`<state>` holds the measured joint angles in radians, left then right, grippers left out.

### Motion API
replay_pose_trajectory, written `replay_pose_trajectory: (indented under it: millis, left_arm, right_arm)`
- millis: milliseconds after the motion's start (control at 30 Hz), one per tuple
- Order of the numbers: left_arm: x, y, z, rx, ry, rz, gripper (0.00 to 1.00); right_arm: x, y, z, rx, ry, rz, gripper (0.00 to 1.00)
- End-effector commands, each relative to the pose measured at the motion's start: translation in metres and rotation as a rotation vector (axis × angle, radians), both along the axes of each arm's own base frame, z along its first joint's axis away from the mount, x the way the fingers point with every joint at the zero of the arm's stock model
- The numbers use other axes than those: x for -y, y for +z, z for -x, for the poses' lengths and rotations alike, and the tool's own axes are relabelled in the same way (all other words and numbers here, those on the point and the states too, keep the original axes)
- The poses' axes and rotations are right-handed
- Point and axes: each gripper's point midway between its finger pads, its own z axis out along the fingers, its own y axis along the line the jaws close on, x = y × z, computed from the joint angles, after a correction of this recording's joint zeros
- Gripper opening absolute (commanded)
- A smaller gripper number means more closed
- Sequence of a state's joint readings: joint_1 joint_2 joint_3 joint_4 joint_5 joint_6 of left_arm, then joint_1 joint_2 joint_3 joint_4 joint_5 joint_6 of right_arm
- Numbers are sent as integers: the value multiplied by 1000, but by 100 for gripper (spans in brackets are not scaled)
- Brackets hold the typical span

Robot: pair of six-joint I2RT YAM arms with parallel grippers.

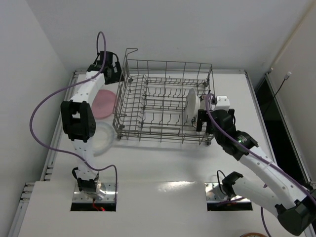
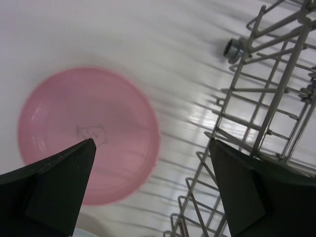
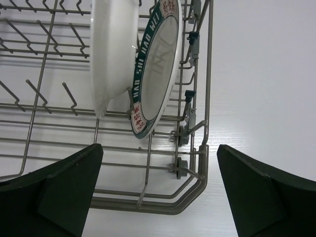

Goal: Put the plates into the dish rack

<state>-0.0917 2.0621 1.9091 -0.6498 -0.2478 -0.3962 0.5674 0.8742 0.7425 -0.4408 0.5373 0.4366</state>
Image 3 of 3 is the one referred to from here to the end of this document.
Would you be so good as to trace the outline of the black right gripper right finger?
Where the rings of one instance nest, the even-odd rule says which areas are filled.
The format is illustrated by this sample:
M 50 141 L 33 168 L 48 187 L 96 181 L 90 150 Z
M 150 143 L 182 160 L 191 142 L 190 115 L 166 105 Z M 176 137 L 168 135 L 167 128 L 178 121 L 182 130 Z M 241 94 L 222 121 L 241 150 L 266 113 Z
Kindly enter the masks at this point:
M 240 237 L 314 237 L 316 183 L 221 144 L 217 159 Z

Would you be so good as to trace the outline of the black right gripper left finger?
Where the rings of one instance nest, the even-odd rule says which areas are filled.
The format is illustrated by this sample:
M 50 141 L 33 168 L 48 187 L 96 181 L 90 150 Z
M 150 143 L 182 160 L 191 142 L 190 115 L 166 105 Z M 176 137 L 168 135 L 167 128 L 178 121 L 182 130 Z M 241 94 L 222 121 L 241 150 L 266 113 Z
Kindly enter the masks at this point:
M 80 237 L 103 159 L 100 144 L 0 184 L 2 237 Z

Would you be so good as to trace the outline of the white plate with green rim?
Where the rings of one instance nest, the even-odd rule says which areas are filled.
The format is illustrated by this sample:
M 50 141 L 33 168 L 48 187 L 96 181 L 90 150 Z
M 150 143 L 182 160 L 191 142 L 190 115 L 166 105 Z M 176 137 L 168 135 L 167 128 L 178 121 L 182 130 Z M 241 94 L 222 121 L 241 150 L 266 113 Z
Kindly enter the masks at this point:
M 159 0 L 148 20 L 131 90 L 131 127 L 137 139 L 154 130 L 166 108 L 180 64 L 182 23 L 179 0 Z

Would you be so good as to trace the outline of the white deep plate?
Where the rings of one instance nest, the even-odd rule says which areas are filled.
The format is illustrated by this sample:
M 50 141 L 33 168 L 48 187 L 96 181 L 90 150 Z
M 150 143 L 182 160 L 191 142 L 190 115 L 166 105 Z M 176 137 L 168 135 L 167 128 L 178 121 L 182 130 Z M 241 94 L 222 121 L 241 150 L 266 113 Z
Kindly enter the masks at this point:
M 136 0 L 94 0 L 90 19 L 90 81 L 96 117 L 132 87 L 137 49 Z

